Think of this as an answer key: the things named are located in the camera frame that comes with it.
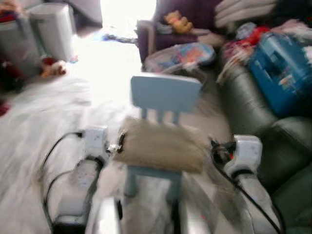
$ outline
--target beige cushion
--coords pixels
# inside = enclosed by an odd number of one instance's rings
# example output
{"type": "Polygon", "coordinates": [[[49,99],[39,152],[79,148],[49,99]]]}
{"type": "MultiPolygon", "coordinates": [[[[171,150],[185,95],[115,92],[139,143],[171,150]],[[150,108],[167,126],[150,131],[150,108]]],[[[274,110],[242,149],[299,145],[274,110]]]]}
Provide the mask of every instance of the beige cushion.
{"type": "Polygon", "coordinates": [[[201,173],[208,144],[193,128],[127,118],[123,152],[115,160],[134,166],[201,173]]]}

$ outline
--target light blue chair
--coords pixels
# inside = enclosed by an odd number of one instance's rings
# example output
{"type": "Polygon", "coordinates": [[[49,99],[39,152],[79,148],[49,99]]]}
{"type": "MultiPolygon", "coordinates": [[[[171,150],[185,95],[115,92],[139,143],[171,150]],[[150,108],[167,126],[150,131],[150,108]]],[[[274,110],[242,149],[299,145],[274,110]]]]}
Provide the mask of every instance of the light blue chair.
{"type": "MultiPolygon", "coordinates": [[[[147,119],[149,109],[154,109],[157,111],[158,122],[162,123],[165,112],[171,111],[173,112],[173,124],[179,124],[180,113],[193,110],[199,96],[201,83],[193,78],[142,73],[132,77],[131,89],[133,105],[141,108],[143,119],[147,119]]],[[[169,203],[178,200],[182,172],[128,165],[124,188],[126,196],[132,197],[137,194],[136,176],[151,176],[170,180],[171,185],[166,199],[169,203]]]]}

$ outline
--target white trash bin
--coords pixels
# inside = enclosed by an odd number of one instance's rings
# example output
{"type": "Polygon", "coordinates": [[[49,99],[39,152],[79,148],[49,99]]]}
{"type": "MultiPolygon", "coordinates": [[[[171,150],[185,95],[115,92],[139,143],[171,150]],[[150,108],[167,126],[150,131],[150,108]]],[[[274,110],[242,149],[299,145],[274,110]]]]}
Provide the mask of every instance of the white trash bin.
{"type": "Polygon", "coordinates": [[[44,3],[29,10],[37,39],[46,54],[67,62],[74,56],[71,13],[64,3],[44,3]]]}

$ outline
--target white floor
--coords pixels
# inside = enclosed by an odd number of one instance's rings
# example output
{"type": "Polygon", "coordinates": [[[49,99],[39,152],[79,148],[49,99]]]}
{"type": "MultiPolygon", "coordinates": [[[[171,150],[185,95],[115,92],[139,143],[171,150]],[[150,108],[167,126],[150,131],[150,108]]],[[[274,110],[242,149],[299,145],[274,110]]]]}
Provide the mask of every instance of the white floor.
{"type": "MultiPolygon", "coordinates": [[[[79,62],[68,66],[67,75],[39,80],[20,95],[11,96],[12,109],[0,118],[0,233],[49,233],[41,210],[38,169],[62,134],[91,124],[106,125],[109,140],[114,142],[124,118],[138,116],[130,100],[130,79],[141,67],[138,49],[131,44],[92,41],[87,33],[76,48],[79,62]]],[[[212,79],[205,90],[194,112],[182,116],[182,124],[201,129],[203,137],[227,141],[230,131],[212,79]]],[[[44,181],[71,169],[82,156],[81,142],[65,140],[50,158],[44,181]]],[[[108,195],[122,197],[124,175],[123,165],[111,163],[101,174],[97,200],[108,195]]],[[[60,184],[51,194],[52,213],[60,184]]],[[[166,186],[163,181],[142,179],[140,195],[123,200],[124,233],[163,234],[168,230],[166,191],[154,189],[166,186]]],[[[228,233],[223,222],[215,233],[228,233]]]]}

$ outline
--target black cable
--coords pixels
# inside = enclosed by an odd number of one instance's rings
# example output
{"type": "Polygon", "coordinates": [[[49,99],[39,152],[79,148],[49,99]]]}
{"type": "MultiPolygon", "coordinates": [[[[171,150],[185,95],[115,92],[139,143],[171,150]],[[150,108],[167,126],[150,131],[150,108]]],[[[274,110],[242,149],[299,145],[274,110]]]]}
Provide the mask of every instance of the black cable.
{"type": "MultiPolygon", "coordinates": [[[[83,132],[69,132],[69,133],[66,133],[66,134],[64,134],[60,139],[58,139],[58,140],[54,143],[54,145],[53,145],[52,148],[49,150],[48,154],[46,155],[46,157],[45,157],[45,159],[44,159],[44,161],[43,161],[43,163],[42,163],[42,165],[41,165],[41,167],[40,167],[40,172],[41,172],[42,174],[43,174],[43,171],[44,171],[44,167],[45,167],[45,165],[47,164],[47,161],[48,161],[49,157],[51,156],[52,152],[54,151],[54,149],[56,148],[56,146],[57,146],[62,140],[64,140],[67,136],[69,136],[69,135],[76,135],[76,136],[78,136],[79,138],[82,138],[83,132]]],[[[46,219],[47,219],[49,228],[50,228],[50,230],[51,230],[51,233],[53,233],[53,226],[52,226],[52,223],[53,223],[53,222],[52,222],[51,216],[50,216],[50,214],[49,214],[48,196],[49,196],[50,190],[51,190],[53,184],[55,183],[55,181],[56,181],[57,179],[59,179],[62,175],[67,174],[67,173],[69,173],[69,172],[71,172],[71,171],[63,172],[63,173],[57,175],[57,176],[51,181],[51,183],[50,183],[49,186],[48,186],[48,191],[47,191],[46,196],[43,195],[43,189],[41,190],[41,193],[42,193],[42,194],[41,194],[41,197],[42,197],[42,208],[43,208],[44,215],[45,215],[45,217],[46,217],[46,219]]]]}
{"type": "Polygon", "coordinates": [[[269,217],[269,215],[262,209],[262,207],[253,200],[253,198],[242,188],[240,187],[235,181],[233,181],[231,178],[228,177],[227,174],[225,174],[217,165],[214,159],[214,147],[212,150],[212,161],[214,166],[217,168],[217,170],[220,172],[221,175],[223,175],[231,184],[235,186],[238,190],[242,192],[242,194],[263,214],[263,216],[267,219],[267,221],[272,225],[272,227],[276,230],[278,234],[284,234],[285,230],[281,230],[274,221],[269,217]]]}

